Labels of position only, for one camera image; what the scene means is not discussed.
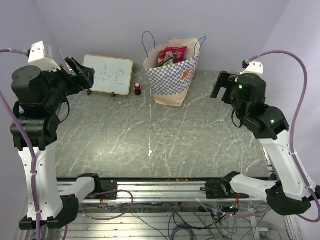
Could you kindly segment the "red pink snack packet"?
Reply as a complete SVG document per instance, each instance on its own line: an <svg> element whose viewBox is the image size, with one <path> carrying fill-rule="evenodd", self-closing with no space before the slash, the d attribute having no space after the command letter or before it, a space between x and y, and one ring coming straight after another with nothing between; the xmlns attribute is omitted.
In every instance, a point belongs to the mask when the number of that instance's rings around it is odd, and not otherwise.
<svg viewBox="0 0 320 240"><path fill-rule="evenodd" d="M170 58L174 58L174 64L182 62L185 59L187 48L187 46L167 47L159 53L157 66Z"/></svg>

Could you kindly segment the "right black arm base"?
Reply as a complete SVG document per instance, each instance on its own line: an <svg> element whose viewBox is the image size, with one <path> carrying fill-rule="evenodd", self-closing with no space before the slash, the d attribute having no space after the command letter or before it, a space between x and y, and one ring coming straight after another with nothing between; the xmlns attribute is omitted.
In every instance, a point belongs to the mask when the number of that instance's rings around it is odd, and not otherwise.
<svg viewBox="0 0 320 240"><path fill-rule="evenodd" d="M234 199L234 194L226 194L219 181L207 181L200 191L205 192L207 199Z"/></svg>

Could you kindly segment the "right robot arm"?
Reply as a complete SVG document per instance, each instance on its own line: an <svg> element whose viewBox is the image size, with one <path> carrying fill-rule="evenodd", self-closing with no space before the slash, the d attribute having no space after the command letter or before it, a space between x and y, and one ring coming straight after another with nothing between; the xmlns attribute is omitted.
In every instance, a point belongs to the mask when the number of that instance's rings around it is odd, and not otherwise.
<svg viewBox="0 0 320 240"><path fill-rule="evenodd" d="M266 82L257 74L233 75L221 71L211 98L225 89L222 101L232 106L232 116L259 140L271 158L276 180L247 177L233 171L222 178L220 192L226 198L245 194L266 202L281 216L301 215L311 202L320 198L320 188L311 180L305 182L305 170L290 150L290 127L283 112L266 101Z"/></svg>

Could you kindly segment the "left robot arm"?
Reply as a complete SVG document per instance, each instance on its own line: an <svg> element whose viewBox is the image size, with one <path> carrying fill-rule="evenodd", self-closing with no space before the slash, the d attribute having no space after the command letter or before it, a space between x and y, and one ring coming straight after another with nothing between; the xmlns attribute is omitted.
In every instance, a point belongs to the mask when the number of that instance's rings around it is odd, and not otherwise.
<svg viewBox="0 0 320 240"><path fill-rule="evenodd" d="M12 75L12 91L17 97L10 131L22 160L28 190L28 211L19 222L21 230L41 226L60 229L73 222L80 203L88 196L102 193L96 173L81 174L65 191L59 192L56 175L57 130L61 123L57 111L68 102L68 96L90 89L95 70L82 66L74 58L66 63L73 73L62 66L40 68L28 65Z"/></svg>

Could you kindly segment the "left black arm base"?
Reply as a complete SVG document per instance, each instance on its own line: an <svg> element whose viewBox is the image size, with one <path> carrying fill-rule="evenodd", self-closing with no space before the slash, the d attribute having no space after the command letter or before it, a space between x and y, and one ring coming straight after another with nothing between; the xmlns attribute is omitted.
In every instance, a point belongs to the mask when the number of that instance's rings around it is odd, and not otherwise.
<svg viewBox="0 0 320 240"><path fill-rule="evenodd" d="M117 193L113 191L118 189L118 184L114 180L101 180L101 192L111 192L110 194L103 194L95 196L96 199L100 200L116 200Z"/></svg>

